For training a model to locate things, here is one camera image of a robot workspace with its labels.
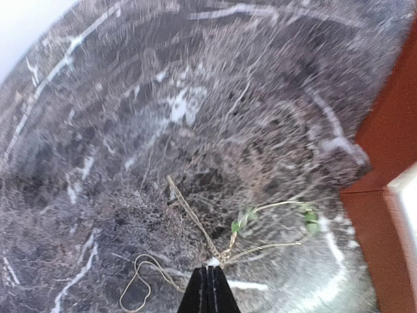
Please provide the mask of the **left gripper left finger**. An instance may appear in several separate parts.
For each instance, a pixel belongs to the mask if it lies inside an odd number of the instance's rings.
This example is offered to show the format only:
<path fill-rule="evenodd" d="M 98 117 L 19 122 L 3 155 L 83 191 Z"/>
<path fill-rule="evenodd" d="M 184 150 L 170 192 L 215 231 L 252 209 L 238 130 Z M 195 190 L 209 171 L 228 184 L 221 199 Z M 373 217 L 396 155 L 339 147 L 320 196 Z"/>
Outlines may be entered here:
<path fill-rule="evenodd" d="M 207 313 L 207 269 L 195 268 L 185 289 L 178 313 Z"/>

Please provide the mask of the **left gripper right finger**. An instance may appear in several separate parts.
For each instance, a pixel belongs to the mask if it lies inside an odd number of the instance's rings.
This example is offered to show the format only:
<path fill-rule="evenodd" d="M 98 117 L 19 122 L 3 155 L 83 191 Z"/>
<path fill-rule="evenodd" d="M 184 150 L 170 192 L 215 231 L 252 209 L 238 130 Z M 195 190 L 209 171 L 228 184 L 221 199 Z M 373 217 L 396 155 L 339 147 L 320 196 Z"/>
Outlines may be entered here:
<path fill-rule="evenodd" d="M 220 267 L 208 267 L 208 312 L 240 313 L 231 288 Z"/>

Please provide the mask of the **red jewelry box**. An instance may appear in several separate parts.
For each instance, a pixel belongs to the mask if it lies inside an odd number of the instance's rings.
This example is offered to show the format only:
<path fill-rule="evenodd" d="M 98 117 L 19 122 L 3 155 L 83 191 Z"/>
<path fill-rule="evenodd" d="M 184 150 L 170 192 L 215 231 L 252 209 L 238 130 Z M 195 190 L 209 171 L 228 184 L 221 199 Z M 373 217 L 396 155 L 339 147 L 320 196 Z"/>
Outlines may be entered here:
<path fill-rule="evenodd" d="M 416 165 L 416 26 L 356 141 L 371 171 L 341 200 L 356 230 L 381 312 L 416 311 L 416 246 L 400 196 L 388 185 Z"/>

